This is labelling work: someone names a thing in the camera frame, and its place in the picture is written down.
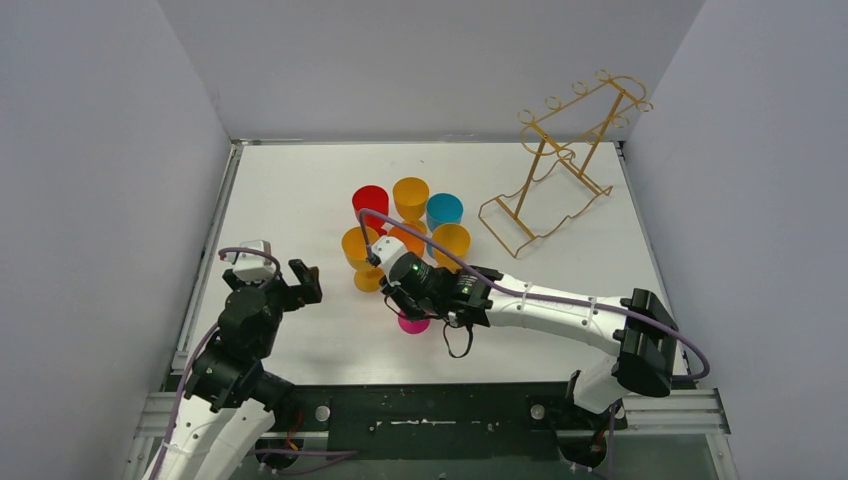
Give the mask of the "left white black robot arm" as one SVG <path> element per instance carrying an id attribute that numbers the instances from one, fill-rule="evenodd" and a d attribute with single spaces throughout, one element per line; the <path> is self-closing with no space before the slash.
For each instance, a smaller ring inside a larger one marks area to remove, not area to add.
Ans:
<path id="1" fill-rule="evenodd" d="M 161 445 L 147 479 L 227 479 L 269 429 L 289 428 L 297 415 L 294 386 L 262 365 L 285 313 L 323 298 L 319 270 L 300 259 L 283 279 L 277 260 L 254 281 L 228 269 L 230 293 L 217 322 L 189 357 Z"/>

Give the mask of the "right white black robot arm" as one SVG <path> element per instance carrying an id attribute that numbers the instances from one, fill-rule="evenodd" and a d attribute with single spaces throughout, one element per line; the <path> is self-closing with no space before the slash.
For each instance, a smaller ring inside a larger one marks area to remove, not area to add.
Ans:
<path id="1" fill-rule="evenodd" d="M 579 341 L 603 359 L 575 372 L 563 401 L 565 419 L 585 429 L 609 406 L 634 393 L 670 394 L 678 327 L 659 297 L 641 288 L 625 297 L 577 296 L 473 267 L 452 272 L 412 253 L 402 255 L 379 282 L 410 321 L 438 319 L 452 327 L 516 327 Z"/>

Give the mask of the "cyan wine glass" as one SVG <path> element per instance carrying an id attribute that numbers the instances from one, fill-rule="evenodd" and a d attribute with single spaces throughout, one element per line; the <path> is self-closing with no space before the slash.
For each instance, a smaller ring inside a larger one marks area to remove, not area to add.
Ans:
<path id="1" fill-rule="evenodd" d="M 432 195 L 426 202 L 425 209 L 430 234 L 435 236 L 435 230 L 441 225 L 460 224 L 464 212 L 464 205 L 457 196 L 446 192 Z"/>

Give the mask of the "gold wire glass rack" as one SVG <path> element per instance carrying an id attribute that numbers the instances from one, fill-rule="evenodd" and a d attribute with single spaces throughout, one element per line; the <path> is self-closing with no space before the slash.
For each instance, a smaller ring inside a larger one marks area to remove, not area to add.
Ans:
<path id="1" fill-rule="evenodd" d="M 628 113 L 647 113 L 653 110 L 649 101 L 649 90 L 639 79 L 628 75 L 613 75 L 606 69 L 595 72 L 595 83 L 588 85 L 582 81 L 571 85 L 573 98 L 564 101 L 558 96 L 545 99 L 547 112 L 541 115 L 524 109 L 518 113 L 521 146 L 533 155 L 531 166 L 521 187 L 511 194 L 498 194 L 484 201 L 478 210 L 478 219 L 494 236 L 498 243 L 517 259 L 525 247 L 546 239 L 557 232 L 564 224 L 580 217 L 591 208 L 598 199 L 608 197 L 613 191 L 611 185 L 604 186 L 589 174 L 589 165 L 599 146 L 607 140 L 607 131 L 624 129 L 631 123 Z M 567 140 L 559 139 L 552 128 L 545 124 L 569 108 L 585 102 L 589 98 L 610 97 L 609 108 L 602 119 L 579 135 Z M 542 231 L 531 226 L 522 217 L 522 211 L 530 192 L 556 173 L 566 174 L 575 182 L 580 193 L 580 201 L 569 208 L 551 228 Z M 503 213 L 524 235 L 525 241 L 511 246 L 486 217 L 490 210 Z"/>

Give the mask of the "red wine glass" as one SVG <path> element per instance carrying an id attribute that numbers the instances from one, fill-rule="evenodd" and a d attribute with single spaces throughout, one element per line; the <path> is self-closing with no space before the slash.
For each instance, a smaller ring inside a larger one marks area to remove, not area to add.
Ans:
<path id="1" fill-rule="evenodd" d="M 387 216 L 390 212 L 389 195 L 380 186 L 365 185 L 356 190 L 352 195 L 352 206 L 356 215 L 359 214 L 361 209 L 366 208 Z M 367 216 L 365 223 L 381 235 L 386 233 L 384 229 L 385 221 L 381 218 Z"/>

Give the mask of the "magenta wine glass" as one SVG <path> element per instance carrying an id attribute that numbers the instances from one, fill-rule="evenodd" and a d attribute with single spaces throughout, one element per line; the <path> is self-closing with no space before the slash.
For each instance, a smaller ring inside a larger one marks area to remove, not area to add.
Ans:
<path id="1" fill-rule="evenodd" d="M 403 332 L 410 335 L 417 335 L 425 332 L 429 328 L 431 321 L 429 319 L 411 320 L 403 314 L 399 314 L 397 316 L 397 323 Z"/>

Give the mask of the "yellow wine glass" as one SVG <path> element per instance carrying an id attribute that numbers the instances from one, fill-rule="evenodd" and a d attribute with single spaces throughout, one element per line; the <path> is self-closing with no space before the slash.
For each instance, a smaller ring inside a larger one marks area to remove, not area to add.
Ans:
<path id="1" fill-rule="evenodd" d="M 432 234 L 432 240 L 447 249 L 451 254 L 465 260 L 472 244 L 468 230 L 460 224 L 446 223 L 438 226 Z M 441 250 L 430 248 L 432 258 L 439 267 L 457 272 L 461 266 Z"/>
<path id="2" fill-rule="evenodd" d="M 378 232 L 371 227 L 365 227 L 363 235 L 360 227 L 349 229 L 341 239 L 341 247 L 348 264 L 355 270 L 354 286 L 365 293 L 376 292 L 380 289 L 380 279 L 383 271 L 367 261 L 366 242 L 374 243 L 379 239 Z"/>
<path id="3" fill-rule="evenodd" d="M 430 197 L 428 184 L 418 177 L 405 177 L 395 183 L 392 196 L 400 217 L 427 233 L 428 227 L 422 218 Z"/>

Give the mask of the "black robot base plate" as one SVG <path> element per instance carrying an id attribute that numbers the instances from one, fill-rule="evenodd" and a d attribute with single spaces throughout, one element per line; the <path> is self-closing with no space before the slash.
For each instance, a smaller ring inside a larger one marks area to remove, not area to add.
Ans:
<path id="1" fill-rule="evenodd" d="M 292 469 L 284 450 L 317 440 L 358 460 L 565 459 L 595 468 L 624 420 L 577 407 L 566 381 L 297 386 L 257 457 Z"/>

